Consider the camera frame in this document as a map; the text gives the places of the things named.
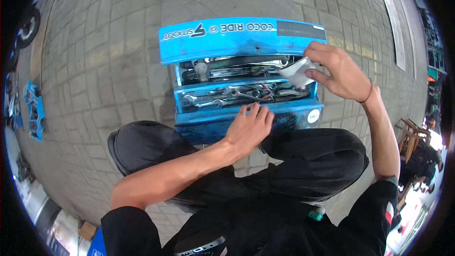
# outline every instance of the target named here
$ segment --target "human arm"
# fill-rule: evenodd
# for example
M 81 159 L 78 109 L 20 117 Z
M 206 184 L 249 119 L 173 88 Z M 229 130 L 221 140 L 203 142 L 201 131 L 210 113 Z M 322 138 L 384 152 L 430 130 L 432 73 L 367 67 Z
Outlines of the human arm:
M 124 206 L 145 209 L 175 196 L 202 176 L 250 154 L 270 133 L 272 122 L 273 113 L 268 107 L 258 103 L 242 106 L 221 141 L 120 180 L 111 194 L 111 210 Z
M 342 49 L 311 42 L 304 55 L 330 71 L 328 76 L 316 69 L 305 74 L 344 99 L 364 101 L 373 149 L 372 163 L 376 180 L 400 175 L 400 154 L 395 134 L 382 102 L 379 88 L 372 85 L 361 69 Z

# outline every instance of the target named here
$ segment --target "brick paving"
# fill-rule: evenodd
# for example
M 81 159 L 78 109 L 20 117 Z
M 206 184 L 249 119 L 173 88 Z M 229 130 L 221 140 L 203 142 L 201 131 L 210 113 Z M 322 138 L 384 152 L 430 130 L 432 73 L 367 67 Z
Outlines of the brick paving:
M 395 65 L 384 0 L 49 0 L 45 5 L 49 4 L 40 79 L 46 131 L 41 144 L 28 139 L 25 131 L 19 131 L 19 140 L 51 198 L 94 224 L 109 210 L 110 192 L 122 178 L 107 152 L 107 136 L 136 120 L 173 125 L 173 73 L 160 65 L 161 26 L 240 16 L 319 23 L 327 28 L 328 43 L 345 49 L 381 88 L 392 123 L 401 117 L 423 119 L 426 65 L 417 66 L 417 79 L 411 59 L 406 72 Z M 402 28 L 409 37 L 408 27 Z M 21 85 L 29 79 L 28 51 L 21 52 Z M 323 87 L 319 97 L 325 105 L 320 127 L 350 130 L 370 154 L 368 122 L 360 105 Z M 254 151 L 234 165 L 236 175 L 258 172 L 268 162 L 279 161 Z M 348 214 L 372 178 L 370 167 L 349 189 L 325 202 L 334 223 Z M 162 245 L 189 218 L 164 203 L 146 211 Z

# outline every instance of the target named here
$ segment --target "bracelet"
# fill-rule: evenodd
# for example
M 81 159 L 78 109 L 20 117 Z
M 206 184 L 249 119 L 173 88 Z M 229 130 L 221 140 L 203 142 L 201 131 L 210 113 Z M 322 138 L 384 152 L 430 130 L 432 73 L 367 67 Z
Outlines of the bracelet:
M 360 104 L 363 104 L 363 103 L 365 103 L 365 102 L 368 100 L 368 98 L 371 96 L 371 92 L 373 91 L 373 82 L 371 81 L 371 78 L 370 78 L 370 83 L 371 83 L 371 88 L 370 88 L 370 93 L 368 94 L 368 97 L 367 97 L 367 99 L 365 99 L 365 100 L 364 100 L 364 101 L 362 101 L 362 102 L 361 102 L 361 101 L 357 101 L 357 100 L 356 100 L 358 103 L 360 103 Z

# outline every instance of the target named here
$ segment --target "person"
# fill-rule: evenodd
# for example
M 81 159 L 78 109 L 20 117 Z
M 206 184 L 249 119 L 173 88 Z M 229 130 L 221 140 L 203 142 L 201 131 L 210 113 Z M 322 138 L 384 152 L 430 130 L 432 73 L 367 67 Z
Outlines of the person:
M 271 132 L 267 106 L 242 106 L 219 142 L 198 151 L 150 121 L 111 134 L 109 151 L 127 175 L 102 219 L 112 255 L 383 255 L 397 204 L 400 156 L 379 88 L 343 50 L 312 42 L 304 56 L 330 71 L 308 77 L 362 103 L 372 138 L 375 182 L 337 226 L 315 206 L 349 187 L 369 164 L 362 142 L 343 129 Z M 279 165 L 236 178 L 233 166 L 257 146 Z M 162 201 L 196 212 L 162 248 L 145 212 Z
M 402 186 L 406 186 L 410 182 L 413 184 L 423 183 L 428 186 L 426 192 L 431 194 L 435 189 L 434 185 L 430 184 L 436 174 L 436 167 L 438 167 L 439 172 L 444 168 L 439 151 L 420 140 L 409 161 L 401 160 L 398 183 Z

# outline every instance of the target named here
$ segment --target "black label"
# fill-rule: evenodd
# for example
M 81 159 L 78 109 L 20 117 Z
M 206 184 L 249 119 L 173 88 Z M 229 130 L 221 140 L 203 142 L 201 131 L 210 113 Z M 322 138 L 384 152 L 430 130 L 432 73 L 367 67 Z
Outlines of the black label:
M 319 40 L 326 39 L 323 27 L 279 20 L 277 20 L 277 35 L 288 37 L 310 37 Z

